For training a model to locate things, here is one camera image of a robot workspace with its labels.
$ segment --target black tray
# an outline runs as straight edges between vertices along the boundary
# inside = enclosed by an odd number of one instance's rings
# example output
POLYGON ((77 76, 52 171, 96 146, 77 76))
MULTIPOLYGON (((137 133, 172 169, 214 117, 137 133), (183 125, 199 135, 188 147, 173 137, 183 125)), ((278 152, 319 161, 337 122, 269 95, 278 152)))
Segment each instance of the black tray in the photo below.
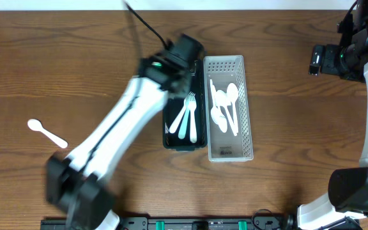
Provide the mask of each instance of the black tray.
POLYGON ((195 100, 197 102, 197 109, 194 111, 195 127, 197 128, 197 142, 192 143, 190 141, 190 121, 187 123, 187 132, 184 139, 181 140, 178 138, 180 126, 178 126, 177 132, 174 134, 168 132, 168 128, 171 123, 173 123, 177 114, 181 111, 184 103, 183 99, 169 99, 167 105, 163 109, 163 145, 166 149, 194 151, 197 148, 203 148, 207 145, 203 62, 197 60, 194 69, 195 71, 192 73, 190 90, 195 93, 195 100))

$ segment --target grey basket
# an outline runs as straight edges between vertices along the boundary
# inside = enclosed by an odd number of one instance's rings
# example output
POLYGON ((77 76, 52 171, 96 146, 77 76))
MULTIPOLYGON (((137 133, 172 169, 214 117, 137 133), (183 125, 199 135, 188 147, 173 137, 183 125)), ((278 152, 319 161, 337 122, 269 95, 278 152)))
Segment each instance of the grey basket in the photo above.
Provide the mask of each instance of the grey basket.
POLYGON ((206 99, 206 120, 208 134, 208 157, 212 162, 243 162, 254 158, 252 134, 250 131, 248 94, 245 83, 243 56, 208 56, 204 58, 204 85, 206 99), (210 111, 213 107, 210 79, 215 89, 227 91, 227 86, 234 83, 238 88, 235 102, 238 117, 238 135, 234 136, 228 124, 226 133, 212 121, 210 111))

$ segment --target wooden table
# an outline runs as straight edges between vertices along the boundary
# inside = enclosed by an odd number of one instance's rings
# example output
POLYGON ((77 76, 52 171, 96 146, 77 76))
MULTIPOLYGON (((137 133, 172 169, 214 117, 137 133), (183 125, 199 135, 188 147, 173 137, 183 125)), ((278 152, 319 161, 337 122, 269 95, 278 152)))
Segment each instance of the wooden table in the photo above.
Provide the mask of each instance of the wooden table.
MULTIPOLYGON (((140 12, 163 37, 186 33, 208 55, 245 58, 254 160, 213 164, 207 148, 162 146, 161 114, 139 134, 109 188, 125 211, 251 216, 296 210, 356 167, 366 119, 364 84, 307 74, 314 44, 338 43, 343 11, 140 12)), ((145 55, 161 48, 138 23, 145 55)), ((0 229, 38 229, 63 214, 44 200, 43 170, 58 147, 30 131, 38 118, 81 143, 118 101, 137 58, 122 11, 0 12, 0 229)), ((368 229, 368 220, 362 221, 368 229)))

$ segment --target black cable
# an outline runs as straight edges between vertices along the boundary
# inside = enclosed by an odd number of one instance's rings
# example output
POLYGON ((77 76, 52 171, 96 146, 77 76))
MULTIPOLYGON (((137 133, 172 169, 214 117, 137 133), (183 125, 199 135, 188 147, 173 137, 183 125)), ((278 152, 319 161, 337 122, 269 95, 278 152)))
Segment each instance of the black cable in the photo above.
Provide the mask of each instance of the black cable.
POLYGON ((343 22, 346 21, 347 17, 349 17, 350 13, 353 11, 353 9, 355 8, 355 6, 357 5, 357 1, 355 1, 355 3, 353 3, 353 5, 350 7, 348 13, 346 14, 346 16, 344 16, 343 18, 343 22))
MULTIPOLYGON (((131 9, 131 7, 125 2, 126 4, 126 7, 128 9, 131 9)), ((135 29, 135 24, 134 24, 134 20, 133 20, 133 17, 132 17, 132 14, 131 13, 135 13, 135 12, 132 12, 132 11, 126 11, 126 18, 128 20, 128 23, 130 24, 130 27, 131 27, 131 35, 132 35, 132 38, 133 38, 133 42, 135 43, 135 46, 137 47, 136 48, 136 55, 137 55, 137 58, 138 59, 141 59, 142 58, 142 54, 141 54, 141 43, 140 43, 140 40, 139 40, 139 34, 137 33, 137 30, 135 29)))
POLYGON ((278 219, 270 210, 267 210, 266 208, 263 208, 263 209, 260 209, 260 210, 257 210, 253 216, 252 216, 252 225, 255 226, 257 229, 259 230, 265 230, 265 229, 261 229, 260 227, 258 227, 256 224, 255 224, 255 216, 256 214, 258 214, 259 212, 262 212, 262 211, 267 211, 268 213, 270 213, 275 219, 278 220, 279 222, 279 227, 276 227, 276 228, 273 228, 272 230, 276 230, 276 229, 280 229, 280 225, 282 224, 282 220, 278 219))
POLYGON ((161 42, 163 43, 164 48, 167 49, 168 46, 167 46, 166 42, 164 41, 164 39, 149 24, 147 24, 147 22, 144 21, 140 17, 140 15, 138 15, 126 2, 125 2, 125 4, 126 4, 126 7, 127 7, 128 11, 132 12, 134 14, 134 16, 136 16, 145 26, 147 26, 147 28, 149 30, 151 30, 161 40, 161 42))
POLYGON ((354 224, 358 230, 363 230, 362 227, 360 227, 360 224, 358 224, 356 220, 353 220, 352 218, 349 218, 349 217, 346 217, 346 220, 354 224))

